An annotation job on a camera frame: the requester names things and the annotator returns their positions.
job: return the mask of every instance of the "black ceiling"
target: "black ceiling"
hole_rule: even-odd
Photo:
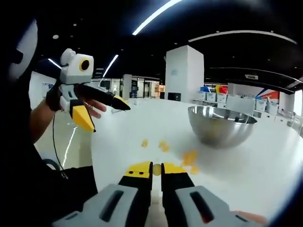
[[[235,82],[286,93],[302,88],[303,52],[296,44],[298,36],[289,30],[290,20],[277,13],[281,7],[276,2],[264,5],[259,0],[183,0],[137,36],[132,35],[167,2],[112,0],[77,10],[57,6],[41,9],[37,16],[41,59],[58,61],[66,48],[72,48],[93,55],[95,68],[105,70],[119,54],[106,77],[120,78],[127,73],[165,81],[166,51],[190,45],[204,54],[206,82]],[[300,23],[293,19],[291,26]],[[263,31],[267,35],[220,35],[235,30]],[[189,42],[209,34],[217,36]],[[258,80],[246,79],[245,74],[258,75]]]

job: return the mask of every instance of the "white table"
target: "white table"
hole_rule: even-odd
[[[151,99],[127,112],[110,108],[95,120],[92,161],[98,190],[118,183],[131,164],[152,161],[180,164],[183,152],[198,149],[200,171],[190,177],[226,201],[231,210],[271,218],[297,184],[303,163],[303,139],[292,128],[261,121],[253,134],[232,149],[202,145],[193,133],[187,107],[192,104]],[[141,143],[148,139],[148,147]],[[160,140],[170,144],[163,153]],[[160,176],[153,176],[160,191]]]

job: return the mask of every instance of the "metal bowl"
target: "metal bowl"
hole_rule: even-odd
[[[214,148],[233,148],[252,133],[257,120],[244,113],[211,106],[188,108],[190,125],[203,144]]]

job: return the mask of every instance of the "black cable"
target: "black cable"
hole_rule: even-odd
[[[61,174],[62,174],[62,176],[63,176],[64,178],[68,179],[67,175],[66,175],[65,172],[63,171],[64,168],[63,168],[63,166],[61,165],[61,162],[60,162],[60,160],[59,160],[59,158],[58,158],[57,149],[56,149],[56,145],[55,145],[55,133],[54,133],[54,128],[55,128],[55,116],[56,116],[56,114],[53,116],[53,148],[55,149],[55,154],[56,154],[57,160],[58,160],[59,165],[60,165],[60,167],[61,167],[61,169],[62,169]]]

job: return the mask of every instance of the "finger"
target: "finger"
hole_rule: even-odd
[[[243,212],[243,211],[233,211],[233,213],[240,214],[244,218],[247,218],[249,220],[255,221],[255,222],[260,223],[260,224],[266,224],[267,223],[267,219],[265,217],[261,216],[261,215],[247,213],[247,212]]]
[[[96,100],[88,100],[86,101],[89,105],[92,105],[93,107],[97,108],[98,110],[101,110],[102,112],[106,111],[106,106]]]
[[[90,114],[91,116],[96,117],[96,118],[98,118],[98,119],[101,118],[101,114],[98,113],[97,111],[95,111],[95,110],[93,110],[93,109],[88,109],[88,110],[89,110],[89,114]]]

